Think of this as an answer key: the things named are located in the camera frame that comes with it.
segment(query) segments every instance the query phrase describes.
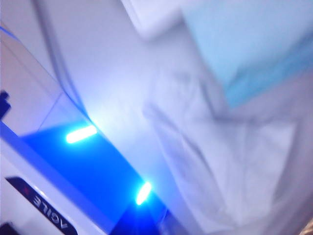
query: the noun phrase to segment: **pillow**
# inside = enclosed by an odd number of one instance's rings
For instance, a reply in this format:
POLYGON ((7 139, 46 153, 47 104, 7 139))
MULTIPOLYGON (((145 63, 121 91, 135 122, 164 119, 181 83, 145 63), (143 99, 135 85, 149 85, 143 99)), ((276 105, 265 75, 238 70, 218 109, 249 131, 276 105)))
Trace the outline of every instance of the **pillow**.
POLYGON ((230 106, 313 64, 311 0, 205 0, 184 18, 230 106))

